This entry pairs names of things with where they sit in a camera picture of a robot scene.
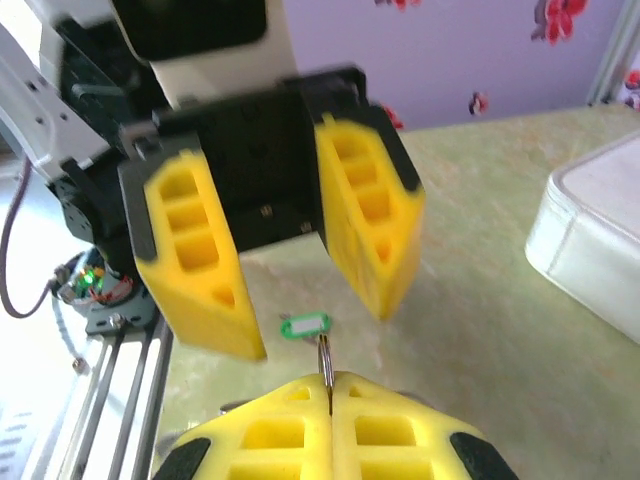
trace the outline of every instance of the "black cable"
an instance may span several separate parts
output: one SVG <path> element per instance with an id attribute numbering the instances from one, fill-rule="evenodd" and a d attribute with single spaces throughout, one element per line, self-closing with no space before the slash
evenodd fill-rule
<path id="1" fill-rule="evenodd" d="M 27 313 L 21 313 L 16 310 L 11 303 L 11 299 L 9 298 L 9 289 L 7 287 L 7 257 L 9 252 L 9 238 L 11 237 L 11 228 L 13 227 L 13 222 L 16 219 L 16 215 L 18 214 L 20 205 L 22 204 L 24 196 L 27 192 L 30 178 L 31 162 L 25 154 L 22 162 L 20 182 L 18 183 L 16 193 L 14 194 L 13 198 L 11 199 L 11 203 L 9 204 L 9 211 L 7 212 L 7 216 L 4 220 L 4 225 L 2 227 L 2 236 L 0 237 L 0 301 L 2 301 L 2 306 L 7 311 L 7 313 L 14 318 L 27 318 L 33 315 L 35 311 L 40 308 L 40 305 L 42 305 L 42 302 L 44 302 L 47 294 L 55 285 L 54 280 L 49 280 L 43 288 L 40 297 L 36 301 L 36 304 Z"/>

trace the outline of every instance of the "purple wall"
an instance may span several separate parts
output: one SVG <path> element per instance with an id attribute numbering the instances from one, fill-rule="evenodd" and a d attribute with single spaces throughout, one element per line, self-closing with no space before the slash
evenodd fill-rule
<path id="1" fill-rule="evenodd" d="M 404 12 L 374 0 L 285 4 L 300 71 L 355 62 L 370 97 L 421 128 L 474 119 L 474 91 L 489 99 L 483 119 L 583 105 L 624 0 L 569 0 L 584 10 L 568 41 L 533 41 L 536 7 L 556 1 L 422 0 Z"/>

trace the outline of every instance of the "green key tag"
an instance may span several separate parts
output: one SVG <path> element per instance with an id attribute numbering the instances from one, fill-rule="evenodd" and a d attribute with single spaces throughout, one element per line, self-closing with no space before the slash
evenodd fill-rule
<path id="1" fill-rule="evenodd" d="M 288 340 L 313 337 L 331 328 L 331 317 L 324 312 L 307 313 L 289 317 L 282 322 L 280 333 Z"/>

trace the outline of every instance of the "white container lid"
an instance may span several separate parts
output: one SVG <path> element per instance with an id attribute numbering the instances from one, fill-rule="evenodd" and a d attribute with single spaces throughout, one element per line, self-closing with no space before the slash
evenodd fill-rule
<path id="1" fill-rule="evenodd" d="M 551 174 L 526 255 L 640 343 L 640 131 Z"/>

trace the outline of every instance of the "table surface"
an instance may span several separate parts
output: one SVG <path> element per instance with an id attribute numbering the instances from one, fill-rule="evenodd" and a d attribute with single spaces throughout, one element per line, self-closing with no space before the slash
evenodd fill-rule
<path id="1" fill-rule="evenodd" d="M 480 428 L 523 479 L 630 479 L 640 465 L 640 346 L 554 287 L 524 245 L 553 169 L 640 128 L 602 106 L 402 136 L 427 191 L 421 266 L 375 321 L 316 236 L 243 256 L 269 359 L 173 349 L 159 438 L 317 369 L 280 316 L 334 319 L 334 366 Z"/>

